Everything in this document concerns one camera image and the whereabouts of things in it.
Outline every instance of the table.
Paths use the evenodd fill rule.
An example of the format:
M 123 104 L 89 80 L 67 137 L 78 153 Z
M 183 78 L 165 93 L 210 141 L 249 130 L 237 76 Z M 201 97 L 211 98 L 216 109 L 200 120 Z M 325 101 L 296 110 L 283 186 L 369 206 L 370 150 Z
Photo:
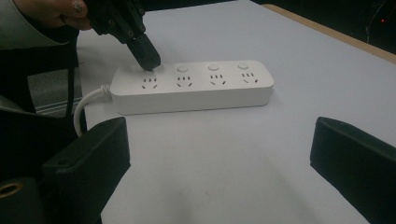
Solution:
M 317 117 L 396 146 L 396 64 L 247 0 L 149 12 L 163 63 L 257 60 L 275 80 L 259 107 L 127 116 L 132 168 L 105 224 L 367 223 L 309 165 Z M 82 32 L 83 94 L 136 63 L 110 35 Z M 118 117 L 86 106 L 89 128 Z

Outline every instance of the metal ring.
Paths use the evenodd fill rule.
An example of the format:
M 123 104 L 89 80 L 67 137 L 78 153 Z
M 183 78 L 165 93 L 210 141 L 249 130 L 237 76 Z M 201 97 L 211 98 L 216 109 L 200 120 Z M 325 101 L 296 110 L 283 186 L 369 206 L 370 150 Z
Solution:
M 20 191 L 22 188 L 23 184 L 21 182 L 13 182 L 0 186 L 0 199 L 11 196 Z

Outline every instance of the power cord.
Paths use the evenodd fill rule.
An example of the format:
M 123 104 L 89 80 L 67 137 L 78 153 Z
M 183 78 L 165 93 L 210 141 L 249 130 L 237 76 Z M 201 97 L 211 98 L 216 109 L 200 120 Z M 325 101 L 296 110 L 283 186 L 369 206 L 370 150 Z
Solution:
M 81 101 L 78 103 L 74 117 L 73 117 L 73 124 L 75 127 L 75 131 L 78 137 L 82 136 L 82 130 L 81 130 L 81 124 L 80 124 L 80 117 L 81 117 L 81 112 L 84 109 L 84 106 L 87 105 L 93 98 L 100 96 L 100 95 L 109 95 L 110 94 L 110 86 L 108 85 L 103 85 L 100 87 L 100 89 L 91 91 L 88 93 L 86 96 L 84 96 Z

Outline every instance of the power outlet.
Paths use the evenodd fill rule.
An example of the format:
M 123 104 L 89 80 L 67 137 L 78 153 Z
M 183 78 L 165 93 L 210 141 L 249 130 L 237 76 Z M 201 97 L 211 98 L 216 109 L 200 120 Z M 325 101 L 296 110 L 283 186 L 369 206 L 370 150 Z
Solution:
M 274 80 L 262 63 L 165 63 L 121 67 L 110 92 L 122 115 L 266 105 Z

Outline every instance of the dark background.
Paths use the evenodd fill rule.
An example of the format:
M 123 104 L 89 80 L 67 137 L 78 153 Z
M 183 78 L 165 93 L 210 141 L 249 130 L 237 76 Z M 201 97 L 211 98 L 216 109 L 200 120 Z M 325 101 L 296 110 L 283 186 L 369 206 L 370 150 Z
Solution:
M 252 0 L 272 4 L 396 54 L 396 0 Z

